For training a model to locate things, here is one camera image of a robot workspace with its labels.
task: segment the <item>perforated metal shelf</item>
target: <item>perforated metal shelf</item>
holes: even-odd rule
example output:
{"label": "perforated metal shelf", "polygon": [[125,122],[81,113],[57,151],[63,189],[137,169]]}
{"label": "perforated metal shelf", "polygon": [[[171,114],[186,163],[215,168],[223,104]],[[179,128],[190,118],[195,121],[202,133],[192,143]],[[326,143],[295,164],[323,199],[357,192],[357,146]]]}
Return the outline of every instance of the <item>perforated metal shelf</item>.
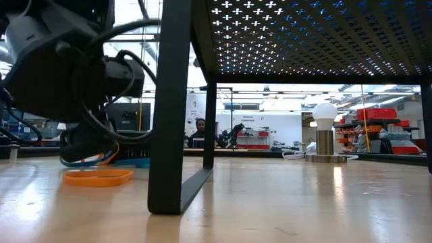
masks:
{"label": "perforated metal shelf", "polygon": [[207,12],[219,75],[432,73],[432,1],[207,0]]}

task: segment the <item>white light bulb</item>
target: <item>white light bulb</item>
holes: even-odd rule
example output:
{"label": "white light bulb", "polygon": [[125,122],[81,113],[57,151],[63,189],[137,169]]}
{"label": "white light bulb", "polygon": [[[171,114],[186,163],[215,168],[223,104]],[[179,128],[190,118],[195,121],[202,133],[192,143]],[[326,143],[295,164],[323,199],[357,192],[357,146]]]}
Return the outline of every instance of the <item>white light bulb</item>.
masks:
{"label": "white light bulb", "polygon": [[312,111],[313,119],[318,125],[318,131],[331,131],[331,127],[337,115],[338,110],[330,103],[321,103]]}

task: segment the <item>lamp base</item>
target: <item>lamp base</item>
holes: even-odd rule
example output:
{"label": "lamp base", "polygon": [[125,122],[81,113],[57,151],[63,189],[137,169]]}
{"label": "lamp base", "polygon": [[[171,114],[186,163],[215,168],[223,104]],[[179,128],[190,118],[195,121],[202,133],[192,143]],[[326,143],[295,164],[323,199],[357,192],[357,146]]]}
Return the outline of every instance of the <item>lamp base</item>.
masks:
{"label": "lamp base", "polygon": [[306,162],[346,163],[347,156],[343,155],[306,155]]}

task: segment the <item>man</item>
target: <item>man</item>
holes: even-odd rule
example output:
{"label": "man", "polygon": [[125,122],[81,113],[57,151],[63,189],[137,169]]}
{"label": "man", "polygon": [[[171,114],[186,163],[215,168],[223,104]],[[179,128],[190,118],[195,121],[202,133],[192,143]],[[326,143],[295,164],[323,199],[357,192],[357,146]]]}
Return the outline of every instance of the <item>man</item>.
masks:
{"label": "man", "polygon": [[[204,138],[204,134],[205,134],[205,120],[203,118],[199,118],[196,120],[195,122],[195,126],[196,129],[198,129],[198,131],[196,131],[195,133],[193,133],[190,137],[189,137],[189,142],[188,142],[188,147],[189,148],[193,148],[194,146],[194,138]],[[196,142],[196,147],[200,148],[203,147],[202,146],[202,142]]]}

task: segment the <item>orange tray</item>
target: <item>orange tray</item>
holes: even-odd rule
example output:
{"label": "orange tray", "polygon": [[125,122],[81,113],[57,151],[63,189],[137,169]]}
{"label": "orange tray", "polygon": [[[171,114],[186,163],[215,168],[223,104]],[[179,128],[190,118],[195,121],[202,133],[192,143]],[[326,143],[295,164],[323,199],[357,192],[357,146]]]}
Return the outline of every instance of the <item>orange tray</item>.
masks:
{"label": "orange tray", "polygon": [[70,186],[108,187],[120,186],[132,178],[134,172],[126,169],[99,169],[73,171],[63,175],[63,183]]}

